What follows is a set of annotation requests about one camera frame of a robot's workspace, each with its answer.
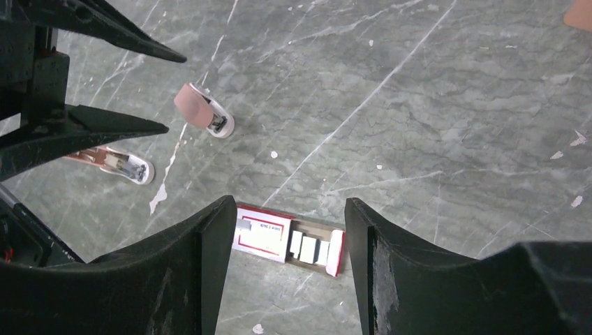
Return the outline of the pink stapler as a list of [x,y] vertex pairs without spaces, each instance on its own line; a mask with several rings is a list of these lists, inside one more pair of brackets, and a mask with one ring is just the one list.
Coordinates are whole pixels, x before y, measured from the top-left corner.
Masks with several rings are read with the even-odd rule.
[[155,175],[154,166],[149,161],[108,146],[83,149],[66,155],[65,158],[92,165],[105,173],[126,178],[137,185],[150,184]]
[[231,113],[200,85],[184,84],[173,101],[188,124],[217,138],[227,138],[234,132],[235,120]]

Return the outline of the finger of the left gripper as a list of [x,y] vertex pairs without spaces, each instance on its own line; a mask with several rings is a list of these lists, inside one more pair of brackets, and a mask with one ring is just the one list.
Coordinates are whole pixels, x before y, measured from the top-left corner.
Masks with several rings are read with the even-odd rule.
[[107,1],[19,1],[18,20],[98,38],[151,57],[186,62],[183,54],[154,40]]
[[89,106],[67,106],[1,136],[1,180],[90,147],[167,133],[156,121]]

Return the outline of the red white staple box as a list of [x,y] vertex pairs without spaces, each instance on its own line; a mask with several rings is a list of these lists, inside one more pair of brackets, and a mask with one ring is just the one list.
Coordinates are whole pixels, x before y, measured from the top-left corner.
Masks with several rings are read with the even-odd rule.
[[337,277],[345,230],[333,223],[240,202],[232,248]]

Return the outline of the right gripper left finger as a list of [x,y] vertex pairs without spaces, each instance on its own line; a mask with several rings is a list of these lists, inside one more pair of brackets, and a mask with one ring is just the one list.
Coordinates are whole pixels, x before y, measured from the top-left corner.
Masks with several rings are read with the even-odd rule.
[[1,333],[213,334],[236,219],[225,195],[89,263],[4,263]]

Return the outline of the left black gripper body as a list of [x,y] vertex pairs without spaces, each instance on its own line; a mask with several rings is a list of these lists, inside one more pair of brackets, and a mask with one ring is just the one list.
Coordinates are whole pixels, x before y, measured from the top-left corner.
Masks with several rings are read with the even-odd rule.
[[32,1],[1,2],[1,120],[23,122],[65,108],[70,57],[58,52],[57,30],[30,22],[18,11]]

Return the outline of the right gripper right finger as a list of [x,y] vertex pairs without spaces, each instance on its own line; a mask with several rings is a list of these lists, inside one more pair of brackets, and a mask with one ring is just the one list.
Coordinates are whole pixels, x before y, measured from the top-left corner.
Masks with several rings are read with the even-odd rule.
[[523,241],[477,260],[345,206],[363,334],[590,334],[591,243]]

